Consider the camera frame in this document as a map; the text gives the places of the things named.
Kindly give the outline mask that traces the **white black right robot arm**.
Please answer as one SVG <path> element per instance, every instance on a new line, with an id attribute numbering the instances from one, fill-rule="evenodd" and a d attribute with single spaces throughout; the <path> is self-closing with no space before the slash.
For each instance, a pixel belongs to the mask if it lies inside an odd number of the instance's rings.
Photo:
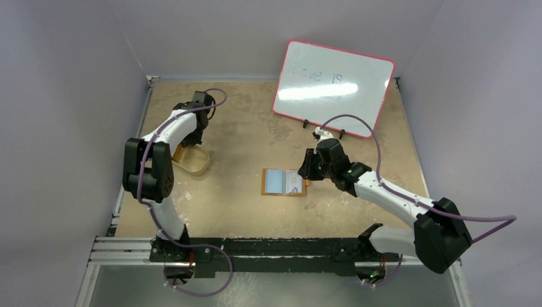
<path id="1" fill-rule="evenodd" d="M 338 139 L 308 148 L 298 174 L 310 181 L 329 179 L 340 191 L 369 201 L 408 225 L 378 226 L 359 242 L 360 255 L 374 260 L 382 253 L 415 256 L 429 270 L 442 274 L 474 243 L 453 201 L 418 197 L 380 178 L 361 162 L 352 162 Z"/>

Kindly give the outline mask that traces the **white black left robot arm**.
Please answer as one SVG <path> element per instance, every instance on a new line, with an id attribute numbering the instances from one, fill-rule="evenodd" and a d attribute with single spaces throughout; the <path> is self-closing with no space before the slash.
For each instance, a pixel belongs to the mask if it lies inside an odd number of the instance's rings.
<path id="1" fill-rule="evenodd" d="M 195 91 L 192 100 L 175 105 L 155 130 L 125 143 L 122 186 L 150 213 L 156 227 L 153 248 L 176 262 L 189 257 L 191 246 L 171 198 L 173 164 L 184 149 L 202 144 L 216 105 L 207 91 Z"/>

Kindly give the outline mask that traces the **silver VIP card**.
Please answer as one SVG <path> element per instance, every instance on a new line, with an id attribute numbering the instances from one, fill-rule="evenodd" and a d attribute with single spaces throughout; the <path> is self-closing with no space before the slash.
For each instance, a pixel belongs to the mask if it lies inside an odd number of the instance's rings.
<path id="1" fill-rule="evenodd" d="M 286 194 L 302 194 L 304 179 L 295 170 L 286 171 L 284 186 Z"/>

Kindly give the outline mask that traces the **orange leather card holder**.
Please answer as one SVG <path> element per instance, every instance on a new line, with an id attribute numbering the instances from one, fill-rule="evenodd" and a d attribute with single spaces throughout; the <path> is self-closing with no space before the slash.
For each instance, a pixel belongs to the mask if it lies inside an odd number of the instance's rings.
<path id="1" fill-rule="evenodd" d="M 311 184 L 309 180 L 304 180 L 304 191 L 302 194 L 286 194 L 285 192 L 285 173 L 287 169 L 269 169 L 264 168 L 262 172 L 261 194 L 269 196 L 304 196 L 307 187 Z"/>

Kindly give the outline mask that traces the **gold credit card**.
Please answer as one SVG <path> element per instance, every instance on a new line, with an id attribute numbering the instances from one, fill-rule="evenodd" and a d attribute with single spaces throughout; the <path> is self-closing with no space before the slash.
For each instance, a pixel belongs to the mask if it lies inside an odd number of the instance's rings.
<path id="1" fill-rule="evenodd" d="M 186 147 L 183 144 L 179 144 L 176 147 L 176 150 L 174 151 L 173 156 L 172 156 L 172 159 L 174 160 L 174 162 L 179 162 L 180 161 L 180 159 L 183 156 L 183 153 L 184 153 L 185 149 L 186 149 Z"/>

